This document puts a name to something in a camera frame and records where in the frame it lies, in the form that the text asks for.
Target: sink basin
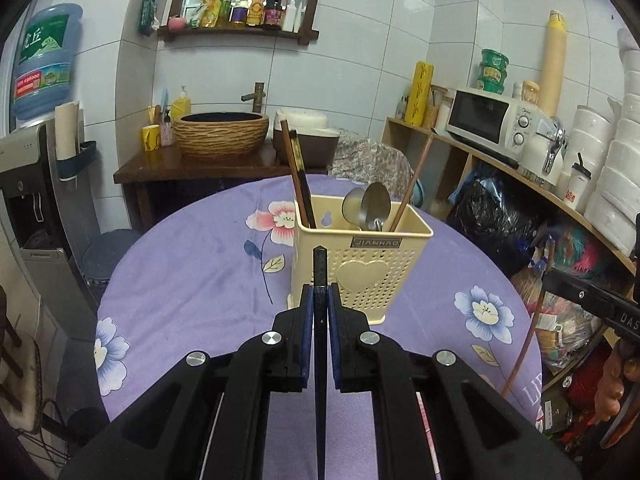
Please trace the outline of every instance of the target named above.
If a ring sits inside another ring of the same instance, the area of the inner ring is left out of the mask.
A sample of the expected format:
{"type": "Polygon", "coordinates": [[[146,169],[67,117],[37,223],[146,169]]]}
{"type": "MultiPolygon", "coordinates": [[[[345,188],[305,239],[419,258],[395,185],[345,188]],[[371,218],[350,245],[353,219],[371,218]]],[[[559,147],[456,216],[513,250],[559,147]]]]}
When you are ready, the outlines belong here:
{"type": "Polygon", "coordinates": [[[191,114],[174,123],[180,150],[197,158],[253,153],[269,129],[266,115],[244,112],[191,114]]]}

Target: white tag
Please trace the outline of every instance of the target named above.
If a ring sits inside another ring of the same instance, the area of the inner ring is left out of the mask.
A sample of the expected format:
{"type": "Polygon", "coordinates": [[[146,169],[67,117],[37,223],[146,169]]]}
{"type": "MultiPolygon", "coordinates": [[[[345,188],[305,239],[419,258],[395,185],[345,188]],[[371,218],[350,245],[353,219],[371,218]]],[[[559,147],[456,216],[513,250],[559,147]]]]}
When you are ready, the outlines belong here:
{"type": "Polygon", "coordinates": [[[558,316],[556,316],[555,314],[540,314],[536,328],[540,330],[548,330],[549,332],[554,332],[556,330],[557,324],[558,324],[558,316]]]}
{"type": "Polygon", "coordinates": [[[554,424],[554,413],[551,408],[551,401],[545,401],[545,430],[550,430],[554,424]]]}

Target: blue leaf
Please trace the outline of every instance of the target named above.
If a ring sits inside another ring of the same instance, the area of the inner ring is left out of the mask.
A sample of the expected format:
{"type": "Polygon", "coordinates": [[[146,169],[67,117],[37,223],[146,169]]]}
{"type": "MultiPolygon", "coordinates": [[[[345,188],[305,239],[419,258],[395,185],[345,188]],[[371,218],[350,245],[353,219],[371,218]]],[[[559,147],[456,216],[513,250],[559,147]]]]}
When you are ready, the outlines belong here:
{"type": "Polygon", "coordinates": [[[260,249],[258,249],[258,246],[251,240],[247,240],[244,243],[244,252],[249,256],[253,256],[256,260],[262,259],[262,253],[260,252],[260,249]]]}

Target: wooden countertop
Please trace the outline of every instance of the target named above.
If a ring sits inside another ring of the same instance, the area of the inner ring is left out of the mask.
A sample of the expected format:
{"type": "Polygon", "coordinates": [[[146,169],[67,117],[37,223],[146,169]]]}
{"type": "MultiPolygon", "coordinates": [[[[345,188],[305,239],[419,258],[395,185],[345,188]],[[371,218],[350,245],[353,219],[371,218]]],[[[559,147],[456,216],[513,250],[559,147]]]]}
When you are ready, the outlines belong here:
{"type": "MultiPolygon", "coordinates": [[[[395,118],[392,118],[392,117],[387,118],[387,121],[389,123],[396,124],[397,126],[403,126],[404,128],[407,128],[408,130],[411,130],[411,131],[414,131],[414,132],[418,132],[418,133],[422,133],[422,134],[425,134],[425,135],[430,134],[432,132],[435,132],[435,130],[425,130],[425,129],[419,128],[417,126],[409,126],[404,121],[401,121],[401,120],[398,120],[398,119],[395,119],[395,118]]],[[[437,133],[435,134],[434,140],[438,140],[440,142],[445,142],[447,144],[450,144],[451,146],[455,146],[456,148],[458,148],[458,149],[460,149],[460,150],[462,150],[464,152],[471,153],[475,158],[478,158],[479,160],[482,160],[483,162],[487,162],[488,164],[491,164],[492,166],[494,166],[498,170],[501,170],[503,173],[506,173],[509,176],[512,176],[516,180],[519,180],[525,186],[530,187],[533,191],[535,191],[539,195],[542,195],[549,202],[551,202],[553,205],[555,205],[558,209],[562,210],[565,214],[569,215],[572,219],[574,219],[576,222],[578,222],[578,224],[580,224],[582,227],[587,229],[587,231],[592,233],[599,241],[601,241],[603,243],[603,245],[609,251],[611,251],[611,253],[617,259],[620,260],[620,262],[622,262],[622,264],[627,268],[627,270],[629,272],[631,272],[634,276],[636,275],[636,264],[631,261],[631,259],[628,257],[628,254],[624,254],[620,250],[618,250],[611,242],[609,242],[602,234],[600,234],[600,232],[584,216],[582,216],[577,211],[574,211],[573,209],[567,207],[566,204],[562,200],[560,200],[557,196],[555,196],[553,193],[551,193],[550,191],[547,191],[546,189],[542,189],[537,184],[534,184],[532,181],[530,181],[529,179],[527,179],[524,176],[522,176],[521,174],[519,174],[516,170],[514,170],[510,166],[507,166],[506,164],[503,164],[502,162],[500,162],[499,160],[493,158],[492,156],[487,155],[486,153],[480,152],[480,151],[476,150],[475,148],[472,148],[471,146],[468,146],[467,144],[464,144],[462,142],[458,142],[457,140],[452,139],[450,137],[441,136],[441,135],[439,135],[437,133]]]]}
{"type": "MultiPolygon", "coordinates": [[[[327,170],[309,169],[307,173],[326,174],[327,170]]],[[[277,160],[271,142],[265,142],[256,153],[217,159],[185,156],[174,145],[152,152],[139,152],[113,174],[113,181],[132,184],[194,178],[271,178],[288,174],[289,167],[277,160]]]]}

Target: yellow plastic wrap roll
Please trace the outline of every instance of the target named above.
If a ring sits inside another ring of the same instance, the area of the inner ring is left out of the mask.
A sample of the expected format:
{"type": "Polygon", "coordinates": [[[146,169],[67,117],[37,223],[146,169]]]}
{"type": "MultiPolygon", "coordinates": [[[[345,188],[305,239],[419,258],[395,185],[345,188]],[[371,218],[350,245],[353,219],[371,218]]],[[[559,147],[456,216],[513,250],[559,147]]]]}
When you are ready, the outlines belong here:
{"type": "Polygon", "coordinates": [[[552,10],[546,24],[545,62],[540,77],[540,97],[538,108],[548,117],[558,112],[562,78],[564,77],[564,59],[566,57],[566,25],[564,16],[558,10],[552,10]]]}
{"type": "Polygon", "coordinates": [[[421,126],[427,109],[433,65],[418,61],[415,64],[414,82],[411,85],[409,104],[406,106],[404,122],[411,126],[421,126]]]}

